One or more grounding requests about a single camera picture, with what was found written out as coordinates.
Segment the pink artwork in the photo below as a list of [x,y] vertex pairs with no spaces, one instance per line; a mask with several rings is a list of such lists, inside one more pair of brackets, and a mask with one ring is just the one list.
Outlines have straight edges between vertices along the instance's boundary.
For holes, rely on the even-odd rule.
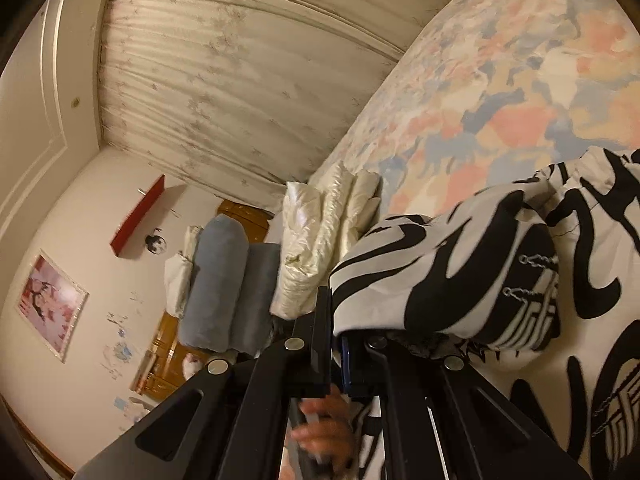
[[18,309],[62,362],[87,293],[40,254],[20,295]]

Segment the blue gray cushion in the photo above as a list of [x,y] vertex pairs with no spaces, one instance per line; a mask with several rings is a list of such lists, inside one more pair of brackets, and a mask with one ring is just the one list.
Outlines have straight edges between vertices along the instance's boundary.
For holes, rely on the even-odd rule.
[[250,244],[229,345],[255,355],[271,330],[269,307],[280,266],[279,244]]
[[229,348],[248,251],[242,224],[226,215],[216,216],[200,233],[191,292],[178,327],[181,344],[215,352]]

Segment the beige curtain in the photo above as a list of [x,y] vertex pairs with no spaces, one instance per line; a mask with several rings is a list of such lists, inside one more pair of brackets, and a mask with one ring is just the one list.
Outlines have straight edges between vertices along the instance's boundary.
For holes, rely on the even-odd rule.
[[108,0],[105,140],[276,211],[449,0]]

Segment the picture frame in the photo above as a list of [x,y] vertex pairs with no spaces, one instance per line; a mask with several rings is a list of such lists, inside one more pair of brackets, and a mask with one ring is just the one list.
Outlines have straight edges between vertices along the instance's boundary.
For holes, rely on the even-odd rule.
[[88,297],[43,251],[31,265],[16,309],[60,361]]

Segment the mattress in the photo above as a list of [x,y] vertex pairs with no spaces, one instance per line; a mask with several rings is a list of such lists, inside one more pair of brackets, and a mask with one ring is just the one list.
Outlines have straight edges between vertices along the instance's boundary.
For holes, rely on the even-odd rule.
[[640,36],[616,0],[453,0],[347,135],[382,176],[382,214],[434,216],[591,145],[640,145]]

